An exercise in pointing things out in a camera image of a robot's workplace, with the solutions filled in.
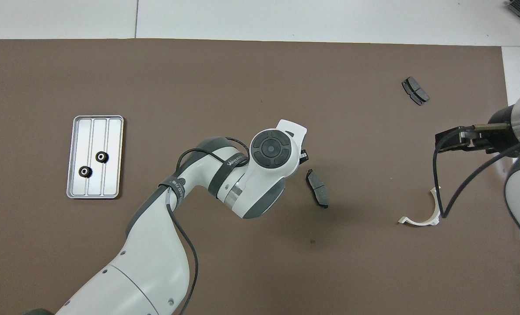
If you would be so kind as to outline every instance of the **black cable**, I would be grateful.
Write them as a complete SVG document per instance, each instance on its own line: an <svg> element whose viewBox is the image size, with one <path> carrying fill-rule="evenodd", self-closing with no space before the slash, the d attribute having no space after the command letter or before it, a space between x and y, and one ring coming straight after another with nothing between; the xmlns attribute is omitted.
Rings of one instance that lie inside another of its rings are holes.
<svg viewBox="0 0 520 315"><path fill-rule="evenodd" d="M448 214L449 214L449 211L450 209L453 207L453 204L454 202L457 200L458 198L458 195L460 195L460 193L462 192L462 190L466 187L466 185L468 185L468 183L470 183L470 181L472 181L474 179L474 177L476 177L478 174L480 174L480 172L482 172L482 170L486 169L486 167L494 164L496 161L500 160L501 158L515 152L516 150L520 150L520 143L508 148L507 150L501 152L500 154L498 154L497 156L491 158L489 161L487 161L486 163L482 164L480 167L478 167L475 171L472 172L472 174L470 174L470 176L468 176L464 182L462 182L462 184L460 184L460 186L458 186L458 189L457 191L454 193L453 197L450 199L449 201L449 204L446 206L446 209L445 209L445 215L443 217L446 217Z"/></svg>
<svg viewBox="0 0 520 315"><path fill-rule="evenodd" d="M234 141L234 142L242 145L242 147L246 150L246 155L250 156L250 151L248 150L248 146L246 146L246 144L242 143L242 141L235 139L235 138L231 138L231 137L226 137L226 139L230 140L230 141Z"/></svg>
<svg viewBox="0 0 520 315"><path fill-rule="evenodd" d="M231 137L225 137L227 140L230 140L230 141L234 141L240 145L242 145L242 147L246 150L246 155L247 155L247 158L245 160L242 160L241 162L239 162L236 167L240 168L240 167L244 167L244 165L248 164L248 160L250 158L250 150L248 150L248 146L246 146L246 144L242 143L242 141L238 140L238 139L235 139L235 138L231 138Z"/></svg>
<svg viewBox="0 0 520 315"><path fill-rule="evenodd" d="M448 133L446 136L444 136L436 145L436 149L433 152L433 181L436 186L436 193L437 193L437 205L439 206L439 212L441 213L441 217L446 217L443 213L443 204L441 202L441 193L439 191L439 179L437 178L437 154L439 153L439 150L442 149L445 142L450 140L451 138L454 138L454 136L460 134L461 132L467 132L472 131L474 129L474 126L468 126L468 127L462 127L457 130L453 130L450 133Z"/></svg>
<svg viewBox="0 0 520 315"><path fill-rule="evenodd" d="M196 249L194 248L194 245L190 241L190 238L188 237L188 235L186 235L186 232L184 232L180 223L178 223L178 220L176 219L176 217L174 216L174 213L172 212L170 204L167 203L166 208L169 211L170 219L173 221L173 223L176 226L176 228L178 229L178 231L182 234L182 237L184 237L184 239L190 246L190 249L192 250L192 254L194 255L194 265L196 267L194 269L194 281L192 281L192 287L190 287L190 292L188 293L188 296L186 297L184 306L180 310L180 315L182 315L184 313L184 310L188 306L188 303L190 303L190 298L192 297L192 293L194 292L194 288L196 287L196 281L198 281L198 253L196 253Z"/></svg>
<svg viewBox="0 0 520 315"><path fill-rule="evenodd" d="M240 145L242 145L242 147L244 147L244 149L246 149L246 153L250 156L250 151L248 150L248 147L246 146L246 144L242 143L240 140L235 139L235 138L230 138L230 137L226 137L226 138L230 141L234 141L234 142L237 142ZM213 152L196 147L194 149L186 150L186 151L184 151L184 153L182 153L180 155L180 157L178 158L178 161L176 162L176 170L178 170L180 168L180 164L182 163L182 159L184 158L184 156L186 156L186 154L188 154L190 152L202 152L202 153L208 154L210 156L213 156L215 159L217 159L221 163L225 162L222 158L220 158ZM239 163L238 167L244 166L247 163L248 163L248 158L246 158L246 160L243 160L241 163ZM190 249L192 250L192 255L194 255L194 266L195 266L194 281L192 281L192 287L190 287L190 292L188 293L188 296L186 297L184 306L180 310L180 315L182 315L184 313L184 311L186 310L188 303L190 303L190 298L192 297L192 293L194 293L194 288L196 287L196 282L198 281L198 253L196 253L196 249L195 249L194 245L192 244L192 241L190 241L190 238L188 237L186 232L184 232L184 229L182 229L182 226L180 225L180 223L178 223L178 220L176 219L169 203L166 204L166 208L169 212L170 219L172 220L172 222L174 223L174 225L176 226L176 228L178 229L178 231L180 232L182 237L184 237L184 240L188 243L188 245L190 246Z"/></svg>
<svg viewBox="0 0 520 315"><path fill-rule="evenodd" d="M184 151L184 153L182 153L180 155L180 157L178 158L178 162L176 162L176 170L178 170L180 168L180 163L182 163L182 159L184 158L184 156L186 156L186 154L188 154L190 152L202 152L202 153L208 154L210 156L213 156L215 159L217 159L221 163L225 162L224 159L222 159L219 156L215 155L213 152L208 151L208 150L204 150L204 149L200 149L200 148L196 147L194 149L186 150L186 151Z"/></svg>

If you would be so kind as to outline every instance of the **curved white bracket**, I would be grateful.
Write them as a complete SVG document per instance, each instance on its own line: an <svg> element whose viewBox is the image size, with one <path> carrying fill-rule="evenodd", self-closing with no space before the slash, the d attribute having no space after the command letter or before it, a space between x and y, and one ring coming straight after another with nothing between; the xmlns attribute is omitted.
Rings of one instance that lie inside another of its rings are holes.
<svg viewBox="0 0 520 315"><path fill-rule="evenodd" d="M399 223L410 223L412 225L418 225L419 227L424 227L426 225L437 225L439 223L439 214L440 214L439 213L439 203L437 202L437 191L433 187L432 190L430 190L430 192L433 195L433 199L436 201L436 208L435 208L435 211L433 211L432 217L430 217L429 219L427 219L423 222L414 222L414 221L410 220L408 217L402 217L402 218L400 218L400 220L398 220L398 222Z"/></svg>

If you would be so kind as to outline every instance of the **black strap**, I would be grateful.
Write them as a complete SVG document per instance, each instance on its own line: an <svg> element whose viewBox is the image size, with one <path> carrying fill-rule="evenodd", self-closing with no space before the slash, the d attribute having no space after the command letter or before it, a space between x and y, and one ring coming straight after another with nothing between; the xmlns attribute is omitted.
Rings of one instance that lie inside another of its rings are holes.
<svg viewBox="0 0 520 315"><path fill-rule="evenodd" d="M159 186L171 188L171 190L176 195L176 207L178 207L178 205L180 205L180 202L182 202L182 199L184 199L184 196L186 195L186 190L184 190L185 183L186 181L184 180L184 178L169 176L165 178L164 181L162 181L159 184Z"/></svg>
<svg viewBox="0 0 520 315"><path fill-rule="evenodd" d="M237 166L242 165L242 163L244 163L246 160L248 160L248 158L241 152L235 153L233 156L228 158L228 160L226 160L221 165L217 173L215 173L214 177L211 179L210 186L207 188L207 191L209 191L210 194L217 198L219 188L222 186L223 182L227 179L232 170Z"/></svg>

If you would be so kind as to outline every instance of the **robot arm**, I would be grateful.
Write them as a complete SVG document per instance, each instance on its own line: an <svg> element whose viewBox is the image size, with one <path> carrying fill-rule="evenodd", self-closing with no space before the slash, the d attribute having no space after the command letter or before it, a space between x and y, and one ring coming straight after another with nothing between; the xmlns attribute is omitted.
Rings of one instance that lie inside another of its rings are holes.
<svg viewBox="0 0 520 315"><path fill-rule="evenodd" d="M136 211L118 255L91 278L57 315L172 314L188 289L186 253L169 216L203 186L244 219L262 215L280 197L299 165L306 129L281 120L252 140L250 161L226 138L208 138Z"/></svg>
<svg viewBox="0 0 520 315"><path fill-rule="evenodd" d="M436 146L440 142L440 152L453 150L486 150L486 153L507 152L511 147L520 146L520 98L516 104L496 112L486 125L475 125L470 132L461 132L458 137L445 138L457 127L436 134ZM520 228L520 149L508 152L507 156L518 160L508 173L505 183L506 204L515 223Z"/></svg>

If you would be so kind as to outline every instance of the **aluminum tray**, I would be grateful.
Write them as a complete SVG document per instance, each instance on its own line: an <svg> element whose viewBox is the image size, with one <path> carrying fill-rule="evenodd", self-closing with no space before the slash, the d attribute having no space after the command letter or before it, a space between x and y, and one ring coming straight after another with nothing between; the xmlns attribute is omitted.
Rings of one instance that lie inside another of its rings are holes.
<svg viewBox="0 0 520 315"><path fill-rule="evenodd" d="M66 194L73 199L113 199L120 192L124 118L119 115L89 115L74 118ZM101 163L98 152L108 154ZM90 167L90 177L80 175Z"/></svg>

